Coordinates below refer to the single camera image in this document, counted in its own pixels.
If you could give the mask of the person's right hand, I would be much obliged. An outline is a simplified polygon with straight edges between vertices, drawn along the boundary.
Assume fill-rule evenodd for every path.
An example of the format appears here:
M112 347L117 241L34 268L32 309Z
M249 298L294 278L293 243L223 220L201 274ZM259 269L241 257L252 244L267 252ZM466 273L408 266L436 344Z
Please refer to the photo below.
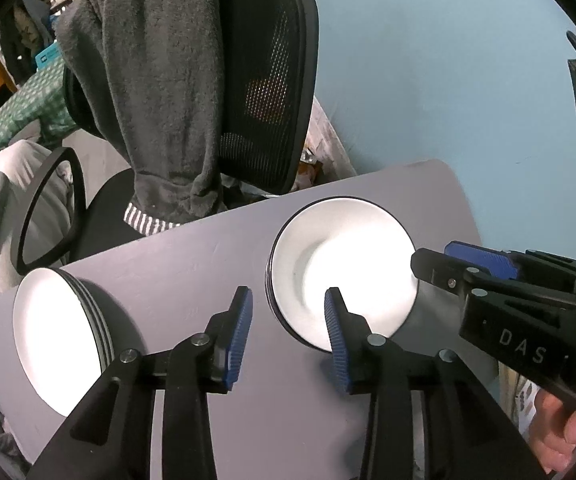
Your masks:
M528 445L546 474L565 471L576 452L576 411L542 389L535 397Z

